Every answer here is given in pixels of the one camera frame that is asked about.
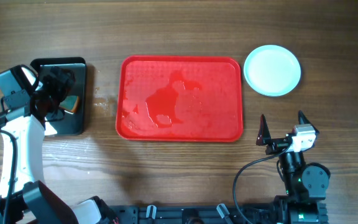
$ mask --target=black cable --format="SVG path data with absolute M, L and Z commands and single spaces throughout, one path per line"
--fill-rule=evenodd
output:
M 283 150 L 282 152 L 280 153 L 277 153 L 275 155 L 272 155 L 272 156 L 268 156 L 268 157 L 265 157 L 265 158 L 262 158 L 262 159 L 258 159 L 258 160 L 255 160 L 253 162 L 250 162 L 248 163 L 247 165 L 243 166 L 239 172 L 236 174 L 236 177 L 234 178 L 234 182 L 233 182 L 233 200 L 234 200 L 234 204 L 236 205 L 236 208 L 237 210 L 239 211 L 240 215 L 242 216 L 242 218 L 247 221 L 247 224 L 252 224 L 252 222 L 250 222 L 247 217 L 243 214 L 243 212 L 241 211 L 240 209 L 240 206 L 237 202 L 237 197 L 236 197 L 236 184 L 237 184 L 237 179 L 239 178 L 239 176 L 241 175 L 242 171 L 244 171 L 246 168 L 254 165 L 254 164 L 257 164 L 258 162 L 263 162 L 263 161 L 267 161 L 269 159 L 273 159 L 273 158 L 276 158 L 278 156 L 281 156 L 282 154 L 284 154 L 290 147 L 286 148 L 285 150 Z
M 2 112 L 4 112 L 4 111 L 5 111 L 5 107 L 4 107 L 4 97 L 1 97 L 0 103 L 1 103 L 1 110 L 2 110 Z
M 283 174 L 281 173 L 280 168 L 278 167 L 278 164 L 279 164 L 279 163 L 280 163 L 280 160 L 278 160 L 278 161 L 277 161 L 277 164 L 276 164 L 276 166 L 277 166 L 277 172 L 278 172 L 278 174 L 280 175 L 281 180 L 284 182 Z
M 30 112 L 40 122 L 44 121 L 45 118 L 39 114 L 37 108 L 35 107 L 35 101 L 44 100 L 45 98 L 48 98 L 48 94 L 44 90 L 35 91 L 30 96 Z
M 13 134 L 0 130 L 0 133 L 6 134 L 9 136 L 12 142 L 12 167 L 11 167 L 11 176 L 9 178 L 9 188 L 7 190 L 6 200 L 5 200 L 5 210 L 4 210 L 4 218 L 3 218 L 3 224 L 8 224 L 8 211 L 9 211 L 9 202 L 11 200 L 12 191 L 15 184 L 15 176 L 16 176 L 16 163 L 17 163 L 17 142 L 15 136 Z

